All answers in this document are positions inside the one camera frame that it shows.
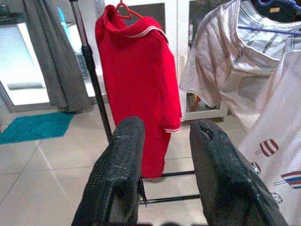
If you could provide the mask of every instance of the clothes hanger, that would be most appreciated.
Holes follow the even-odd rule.
[[[118,10],[119,10],[120,6],[123,6],[127,10],[128,16],[122,16],[119,14]],[[123,3],[122,0],[120,0],[120,3],[116,6],[116,11],[122,19],[130,20],[130,19],[132,19],[131,15],[135,15],[136,17],[142,18],[142,16],[139,13],[131,10],[126,4]]]
[[[275,1],[285,2],[292,4],[293,7],[296,10],[301,11],[301,7],[297,5],[297,3],[294,0],[270,0],[268,2],[262,2],[262,0],[258,0],[258,4],[266,7],[272,4]],[[251,31],[261,31],[261,32],[273,32],[273,33],[279,33],[279,34],[291,34],[291,35],[301,35],[301,32],[289,32],[289,31],[281,31],[281,30],[274,30],[274,29],[264,29],[264,28],[257,28],[257,27],[245,27],[245,26],[238,26],[239,29],[245,29],[245,30],[251,30]]]

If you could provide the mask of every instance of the tile floor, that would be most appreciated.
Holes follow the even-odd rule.
[[[10,114],[0,128],[5,129],[18,116],[46,112]],[[114,128],[111,113],[109,120]],[[232,116],[217,124],[239,145],[245,133]],[[165,172],[193,170],[189,130],[184,123],[182,131],[172,136]],[[92,166],[106,146],[96,106],[75,115],[64,137],[0,145],[0,225],[70,225]],[[198,193],[193,175],[145,180],[145,190],[148,198]],[[140,206],[139,222],[156,226],[167,221],[183,226],[206,223],[201,201]]]

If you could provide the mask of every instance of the blue hanger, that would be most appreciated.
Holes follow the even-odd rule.
[[[270,0],[268,2],[262,2],[262,0],[258,0],[259,5],[261,6],[268,6],[272,4],[275,1],[290,3],[293,5],[294,9],[300,10],[301,7],[297,5],[297,3],[294,0]],[[251,30],[251,31],[261,31],[261,32],[273,32],[273,33],[279,33],[279,34],[291,34],[291,35],[301,35],[301,32],[287,32],[287,31],[280,31],[280,30],[274,30],[274,29],[264,29],[264,28],[257,28],[257,27],[245,27],[245,26],[238,26],[239,29],[245,29],[245,30]]]

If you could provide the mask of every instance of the black metal bar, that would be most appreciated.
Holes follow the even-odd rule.
[[[175,172],[175,173],[164,173],[161,177],[173,177],[173,176],[182,176],[182,175],[191,175],[195,174],[195,171],[184,171],[184,172]]]
[[[111,136],[112,136],[112,131],[110,128],[110,124],[109,124],[109,120],[108,120],[108,115],[107,112],[105,110],[105,106],[104,106],[104,102],[103,102],[103,96],[102,96],[102,92],[99,86],[99,82],[98,82],[98,78],[97,78],[97,74],[95,71],[95,63],[94,63],[94,59],[93,59],[93,52],[92,49],[89,45],[88,39],[87,39],[87,35],[86,35],[86,31],[85,31],[85,27],[84,27],[84,23],[83,23],[83,19],[81,17],[81,13],[79,10],[79,5],[78,5],[78,0],[69,0],[72,6],[72,10],[73,10],[73,14],[75,17],[75,21],[76,21],[76,25],[77,28],[79,30],[79,36],[80,36],[80,40],[82,43],[82,53],[83,56],[85,58],[85,62],[87,65],[87,69],[89,71],[90,74],[90,78],[91,78],[91,82],[94,88],[94,92],[95,92],[95,97],[97,100],[97,104],[98,104],[98,108],[99,108],[99,112],[103,121],[103,127],[105,130],[105,133],[107,135],[107,139],[108,142],[110,142]]]
[[[146,204],[155,204],[155,203],[162,203],[162,202],[176,202],[176,201],[183,201],[183,200],[191,200],[191,199],[199,199],[199,194],[194,195],[185,195],[185,196],[177,196],[177,197],[166,197],[166,198],[159,198],[159,199],[149,199],[147,200]],[[143,200],[139,202],[140,205],[145,204]]]

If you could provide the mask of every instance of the gray curtain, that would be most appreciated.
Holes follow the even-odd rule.
[[[23,0],[23,6],[50,104],[68,112],[88,109],[91,101],[56,8],[50,0]]]

